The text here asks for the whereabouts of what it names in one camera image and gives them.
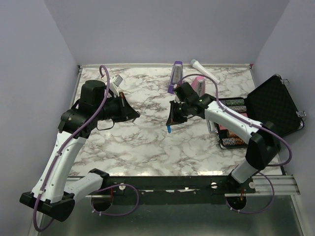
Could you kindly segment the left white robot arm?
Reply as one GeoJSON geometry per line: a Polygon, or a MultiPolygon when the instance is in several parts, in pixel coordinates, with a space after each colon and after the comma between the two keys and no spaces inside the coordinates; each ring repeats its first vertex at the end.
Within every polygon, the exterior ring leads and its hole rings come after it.
{"type": "Polygon", "coordinates": [[[85,82],[80,98],[61,116],[55,147],[42,176],[32,191],[22,194],[20,203],[63,222],[81,199],[93,192],[106,193],[109,174],[98,169],[90,170],[74,184],[66,184],[74,160],[99,121],[118,123],[139,117],[123,92],[115,95],[102,81],[85,82]]]}

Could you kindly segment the purple metronome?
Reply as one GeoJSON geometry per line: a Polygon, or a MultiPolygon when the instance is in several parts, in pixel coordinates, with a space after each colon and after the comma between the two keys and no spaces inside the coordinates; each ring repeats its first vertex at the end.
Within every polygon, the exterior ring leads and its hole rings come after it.
{"type": "Polygon", "coordinates": [[[183,77],[183,62],[182,61],[175,61],[172,67],[170,79],[169,79],[169,85],[167,92],[169,94],[173,94],[174,86],[179,83],[179,81],[183,77]]]}

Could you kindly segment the pink metronome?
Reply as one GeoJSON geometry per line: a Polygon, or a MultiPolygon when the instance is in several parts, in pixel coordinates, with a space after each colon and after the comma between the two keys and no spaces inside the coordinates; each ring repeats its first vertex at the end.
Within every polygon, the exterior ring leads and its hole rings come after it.
{"type": "Polygon", "coordinates": [[[191,83],[191,87],[198,94],[199,97],[205,94],[205,78],[203,76],[196,76],[191,83]]]}

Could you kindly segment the white toy microphone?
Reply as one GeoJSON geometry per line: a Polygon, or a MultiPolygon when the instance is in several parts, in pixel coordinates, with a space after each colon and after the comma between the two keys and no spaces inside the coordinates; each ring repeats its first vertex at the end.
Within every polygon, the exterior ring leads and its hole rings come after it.
{"type": "Polygon", "coordinates": [[[190,64],[192,65],[192,67],[196,70],[198,70],[199,72],[201,72],[203,75],[206,75],[208,77],[210,77],[211,79],[213,79],[217,84],[220,83],[220,80],[213,75],[211,72],[209,72],[203,65],[201,65],[201,63],[195,59],[191,60],[190,64]]]}

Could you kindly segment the green poker chip roll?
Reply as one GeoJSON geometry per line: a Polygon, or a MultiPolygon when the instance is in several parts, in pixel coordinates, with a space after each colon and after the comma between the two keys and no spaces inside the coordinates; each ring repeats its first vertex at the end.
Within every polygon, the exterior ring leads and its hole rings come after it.
{"type": "Polygon", "coordinates": [[[220,102],[225,106],[244,106],[245,105],[245,101],[243,99],[221,100],[220,102]]]}

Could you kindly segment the blue orange chip roll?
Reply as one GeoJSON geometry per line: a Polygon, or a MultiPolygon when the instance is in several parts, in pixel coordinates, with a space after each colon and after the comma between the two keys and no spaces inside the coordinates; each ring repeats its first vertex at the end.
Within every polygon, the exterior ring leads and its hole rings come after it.
{"type": "Polygon", "coordinates": [[[222,139],[222,145],[225,147],[230,146],[241,146],[245,145],[246,143],[241,138],[224,138],[222,139]]]}

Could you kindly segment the orange poker chip roll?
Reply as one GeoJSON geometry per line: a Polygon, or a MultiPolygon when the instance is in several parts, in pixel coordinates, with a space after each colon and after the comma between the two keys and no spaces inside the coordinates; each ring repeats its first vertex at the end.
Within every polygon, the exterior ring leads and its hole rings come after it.
{"type": "Polygon", "coordinates": [[[227,136],[228,138],[238,138],[238,135],[236,135],[234,132],[232,132],[232,131],[230,131],[230,130],[227,130],[226,136],[227,136]]]}

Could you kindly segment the blue yellow chip roll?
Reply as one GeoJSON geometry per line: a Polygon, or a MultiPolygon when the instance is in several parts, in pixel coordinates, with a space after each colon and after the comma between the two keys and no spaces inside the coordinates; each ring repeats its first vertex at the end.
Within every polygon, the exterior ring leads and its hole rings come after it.
{"type": "Polygon", "coordinates": [[[233,111],[238,112],[238,113],[246,113],[247,112],[247,108],[244,105],[242,105],[242,106],[230,106],[229,108],[233,111]]]}

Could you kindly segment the black poker chip case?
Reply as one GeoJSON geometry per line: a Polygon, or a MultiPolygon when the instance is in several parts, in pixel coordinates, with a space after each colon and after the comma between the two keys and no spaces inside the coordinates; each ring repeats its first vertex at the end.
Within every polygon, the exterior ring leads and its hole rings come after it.
{"type": "Polygon", "coordinates": [[[246,98],[221,98],[220,101],[232,99],[243,99],[247,112],[241,114],[262,123],[272,122],[282,138],[304,128],[304,121],[298,116],[298,109],[279,74],[270,77],[246,98]]]}

